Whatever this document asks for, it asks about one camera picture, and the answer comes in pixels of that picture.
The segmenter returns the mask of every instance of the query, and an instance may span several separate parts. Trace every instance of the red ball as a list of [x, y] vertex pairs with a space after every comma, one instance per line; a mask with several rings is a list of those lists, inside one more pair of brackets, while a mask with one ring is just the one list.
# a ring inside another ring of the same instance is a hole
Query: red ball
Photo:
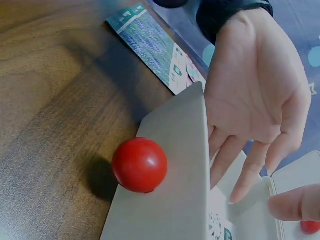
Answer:
[[301, 230], [306, 235], [312, 235], [320, 231], [320, 222], [317, 221], [301, 221]]
[[152, 140], [136, 137], [119, 146], [112, 159], [112, 171], [119, 184], [135, 193], [150, 193], [165, 179], [168, 160]]

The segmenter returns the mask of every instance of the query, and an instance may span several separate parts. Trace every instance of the wooden table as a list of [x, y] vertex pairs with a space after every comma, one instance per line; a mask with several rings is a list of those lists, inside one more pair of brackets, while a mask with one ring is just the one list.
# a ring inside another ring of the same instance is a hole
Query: wooden table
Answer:
[[1, 240], [99, 239], [113, 152], [172, 97], [104, 26], [136, 3], [0, 3]]

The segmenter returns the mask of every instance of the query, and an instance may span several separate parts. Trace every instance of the hand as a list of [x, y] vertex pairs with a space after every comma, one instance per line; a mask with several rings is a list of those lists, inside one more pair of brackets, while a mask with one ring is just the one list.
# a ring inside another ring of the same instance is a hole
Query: hand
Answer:
[[268, 207], [270, 213], [282, 221], [320, 221], [320, 184], [273, 196]]
[[263, 9], [241, 11], [220, 30], [204, 91], [213, 188], [254, 140], [230, 196], [239, 202], [262, 167], [273, 173], [302, 142], [311, 92], [299, 54]]

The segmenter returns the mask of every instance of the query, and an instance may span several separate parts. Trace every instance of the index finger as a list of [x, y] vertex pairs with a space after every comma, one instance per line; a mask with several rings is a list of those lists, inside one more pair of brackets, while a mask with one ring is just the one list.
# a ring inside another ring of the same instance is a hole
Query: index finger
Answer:
[[282, 221], [320, 221], [320, 184], [273, 196], [268, 207], [270, 213]]

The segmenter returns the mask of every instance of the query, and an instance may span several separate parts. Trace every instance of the printed card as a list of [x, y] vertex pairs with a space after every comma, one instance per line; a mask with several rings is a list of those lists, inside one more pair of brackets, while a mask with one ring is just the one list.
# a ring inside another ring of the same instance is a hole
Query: printed card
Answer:
[[195, 82], [206, 82], [143, 4], [127, 7], [106, 21], [173, 94], [178, 95]]
[[209, 240], [236, 240], [236, 227], [227, 220], [228, 201], [215, 187], [209, 193]]

